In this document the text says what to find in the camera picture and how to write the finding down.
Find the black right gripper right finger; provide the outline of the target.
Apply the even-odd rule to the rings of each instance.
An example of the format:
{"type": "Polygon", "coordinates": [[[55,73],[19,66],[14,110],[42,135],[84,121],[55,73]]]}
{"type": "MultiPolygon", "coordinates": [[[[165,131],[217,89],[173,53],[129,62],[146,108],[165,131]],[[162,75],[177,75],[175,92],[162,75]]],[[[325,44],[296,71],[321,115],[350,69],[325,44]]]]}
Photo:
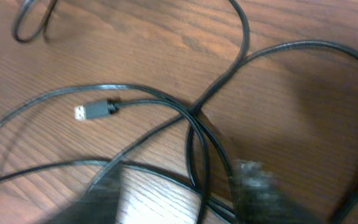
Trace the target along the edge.
{"type": "Polygon", "coordinates": [[[261,162],[238,160],[234,166],[234,209],[237,223],[312,224],[319,218],[277,186],[261,162]]]}

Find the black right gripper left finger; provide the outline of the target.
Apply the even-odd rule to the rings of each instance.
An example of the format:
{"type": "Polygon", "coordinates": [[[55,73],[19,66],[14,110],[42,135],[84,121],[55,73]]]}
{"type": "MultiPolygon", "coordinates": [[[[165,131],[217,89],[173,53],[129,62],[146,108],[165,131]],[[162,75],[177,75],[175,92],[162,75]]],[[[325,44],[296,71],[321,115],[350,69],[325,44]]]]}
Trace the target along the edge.
{"type": "Polygon", "coordinates": [[[105,173],[90,190],[44,224],[113,224],[121,197],[122,167],[105,173]]]}

